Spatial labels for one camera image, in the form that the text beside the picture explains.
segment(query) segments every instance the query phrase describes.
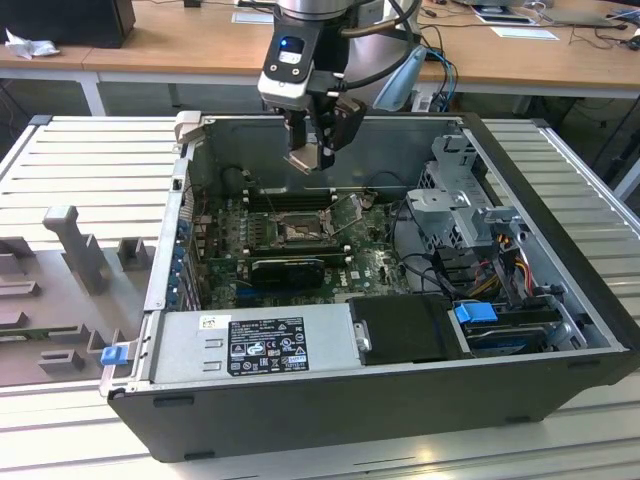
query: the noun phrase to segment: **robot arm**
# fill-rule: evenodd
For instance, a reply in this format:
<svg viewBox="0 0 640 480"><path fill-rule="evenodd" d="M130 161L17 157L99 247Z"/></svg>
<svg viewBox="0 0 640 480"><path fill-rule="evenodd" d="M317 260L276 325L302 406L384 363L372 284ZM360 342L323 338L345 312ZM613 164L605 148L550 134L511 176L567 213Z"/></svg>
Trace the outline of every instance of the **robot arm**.
<svg viewBox="0 0 640 480"><path fill-rule="evenodd" d="M274 34L258 90L266 104L284 116L288 160L305 173L331 167L335 152L355 138L367 106L346 92L386 77L411 54L408 18L417 12L420 0L412 0L406 11L396 0L389 1L398 18L361 26L376 8L381 13L381 0L277 0ZM345 81L350 40L393 30L400 23L407 32L405 55L370 77ZM307 142L307 114L317 144Z"/></svg>

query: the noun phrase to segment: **wooden desk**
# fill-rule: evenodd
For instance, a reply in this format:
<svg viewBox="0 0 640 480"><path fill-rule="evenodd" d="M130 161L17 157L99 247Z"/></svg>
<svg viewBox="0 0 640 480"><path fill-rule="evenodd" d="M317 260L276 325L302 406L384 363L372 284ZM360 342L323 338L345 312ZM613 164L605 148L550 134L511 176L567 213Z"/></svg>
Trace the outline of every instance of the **wooden desk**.
<svg viewBox="0 0 640 480"><path fill-rule="evenodd" d="M597 10L603 14L609 13L612 6L615 4L595 0L556 1L556 8ZM463 11L451 2L446 8ZM442 10L437 10L437 13L450 15ZM442 19L421 16L419 22L426 25L481 24L475 15ZM440 27L440 32L447 58L458 67L462 85L629 90L631 97L637 96L640 91L640 53L617 46L611 50L599 50L584 41L569 44L571 27L547 29L560 40L501 38L488 27ZM631 38L632 31L628 28L625 31L600 30L600 33ZM424 29L423 32L432 45L438 45L433 29ZM593 29L579 28L576 33L596 44L605 44L595 37ZM430 76L433 79L434 75L440 79L441 71L439 65L425 67L421 79L429 80Z"/></svg>
<svg viewBox="0 0 640 480"><path fill-rule="evenodd" d="M568 8L597 8L609 12L611 3L595 0L558 0ZM450 3L448 9L464 11ZM272 27L231 23L232 7L204 5L184 9L180 3L155 5L135 2L136 29L121 50L93 49L83 65L94 71L164 72L191 74L260 74ZM437 11L441 16L450 13ZM431 19L422 24L481 24L474 15ZM559 41L500 38L489 27L441 27L447 57L465 84L640 89L640 54L626 48L598 50L586 42L569 45L571 28L550 28ZM437 45L433 29L425 29ZM598 41L592 29L580 35ZM613 36L629 32L606 31ZM438 64L425 65L420 80L441 81Z"/></svg>
<svg viewBox="0 0 640 480"><path fill-rule="evenodd" d="M556 4L603 13L615 6L596 0L556 0ZM603 98L635 98L640 93L638 52L619 47L598 50L582 41L569 45L569 27L549 28L559 41L500 38L487 26L447 27L480 22L473 15L451 17L438 10L442 7L428 6L439 18L422 15L420 23L443 25L447 57L459 72L458 91ZM232 5L184 9L181 2L136 0L134 8L135 29L123 48L63 46L58 57L32 61L0 50L0 77L77 81L94 115L106 114L97 88L100 82L256 85L271 39L270 25L232 23L236 11ZM445 8L463 9L452 2ZM438 44L433 29L424 32L431 44ZM629 29L604 32L622 38L631 35ZM601 43L591 29L578 33ZM426 94L442 78L440 64L425 64L418 87Z"/></svg>
<svg viewBox="0 0 640 480"><path fill-rule="evenodd" d="M82 70L82 62L91 47L63 47L59 55L33 57L32 60L16 57L7 48L0 48L0 68L38 68L46 70Z"/></svg>

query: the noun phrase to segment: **warning label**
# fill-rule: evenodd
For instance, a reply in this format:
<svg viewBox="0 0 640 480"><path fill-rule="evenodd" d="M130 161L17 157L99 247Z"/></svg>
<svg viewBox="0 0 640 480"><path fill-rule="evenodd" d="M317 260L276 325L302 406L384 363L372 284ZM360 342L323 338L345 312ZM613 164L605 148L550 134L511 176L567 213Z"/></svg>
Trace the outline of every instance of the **warning label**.
<svg viewBox="0 0 640 480"><path fill-rule="evenodd" d="M302 317L229 322L228 345L235 377L309 370Z"/></svg>

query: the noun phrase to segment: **gray plastic block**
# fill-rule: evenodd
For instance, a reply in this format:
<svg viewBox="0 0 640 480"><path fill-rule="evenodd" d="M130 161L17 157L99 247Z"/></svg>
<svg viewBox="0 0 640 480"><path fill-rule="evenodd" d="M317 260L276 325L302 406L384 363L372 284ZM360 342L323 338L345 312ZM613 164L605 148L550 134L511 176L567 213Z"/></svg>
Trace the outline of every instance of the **gray plastic block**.
<svg viewBox="0 0 640 480"><path fill-rule="evenodd" d="M40 356L38 366L48 374L79 372L84 368L84 359L75 350L50 350Z"/></svg>
<svg viewBox="0 0 640 480"><path fill-rule="evenodd" d="M35 297L39 292L36 282L0 282L0 299Z"/></svg>
<svg viewBox="0 0 640 480"><path fill-rule="evenodd" d="M74 329L69 329L64 332L51 332L49 339L53 343L79 343L88 342L91 334L84 324L78 325Z"/></svg>
<svg viewBox="0 0 640 480"><path fill-rule="evenodd" d="M125 338L119 328L116 328L113 331L113 338L111 339L111 345L115 345L116 343L124 342Z"/></svg>
<svg viewBox="0 0 640 480"><path fill-rule="evenodd" d="M147 270L151 266L147 249L141 238L123 238L118 245L118 258L122 270Z"/></svg>
<svg viewBox="0 0 640 480"><path fill-rule="evenodd" d="M67 261L75 267L89 295L97 295L103 291L106 283L100 273L104 258L98 258L95 252L87 247L85 239L78 230L77 219L76 207L49 207L42 224L60 239L67 254Z"/></svg>
<svg viewBox="0 0 640 480"><path fill-rule="evenodd" d="M24 312L0 312L0 330L22 328L28 321Z"/></svg>
<svg viewBox="0 0 640 480"><path fill-rule="evenodd" d="M0 253L0 275L23 274L24 270L13 253Z"/></svg>
<svg viewBox="0 0 640 480"><path fill-rule="evenodd" d="M17 258L33 257L35 253L22 237L1 237L0 253L13 253Z"/></svg>
<svg viewBox="0 0 640 480"><path fill-rule="evenodd" d="M104 343L100 332L98 332L97 330L91 330L89 343L87 344L87 355L93 358L96 362L100 363L100 358L102 357L102 349L106 346L107 344Z"/></svg>
<svg viewBox="0 0 640 480"><path fill-rule="evenodd" d="M89 234L83 235L82 239L84 240L84 243L89 250L89 254L98 259L100 267L102 267L102 265L106 263L106 260L104 259L104 253L102 252L100 245L98 245L98 240L96 240L96 237L92 234ZM62 252L62 259L67 264L67 267L69 267L69 270L71 270L72 272L75 271L75 267L69 260L66 252Z"/></svg>

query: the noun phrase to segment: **blue tab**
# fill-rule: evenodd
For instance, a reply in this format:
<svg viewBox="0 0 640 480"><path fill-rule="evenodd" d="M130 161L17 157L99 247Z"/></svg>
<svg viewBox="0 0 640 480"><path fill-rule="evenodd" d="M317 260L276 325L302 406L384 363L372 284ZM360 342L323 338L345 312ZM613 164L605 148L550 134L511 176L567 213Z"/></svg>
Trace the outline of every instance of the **blue tab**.
<svg viewBox="0 0 640 480"><path fill-rule="evenodd" d="M490 303L463 303L454 309L459 323L495 322L498 320L493 305Z"/></svg>
<svg viewBox="0 0 640 480"><path fill-rule="evenodd" d="M127 353L129 353L129 347L126 345L115 345L103 348L100 363L105 366L126 365L128 362Z"/></svg>

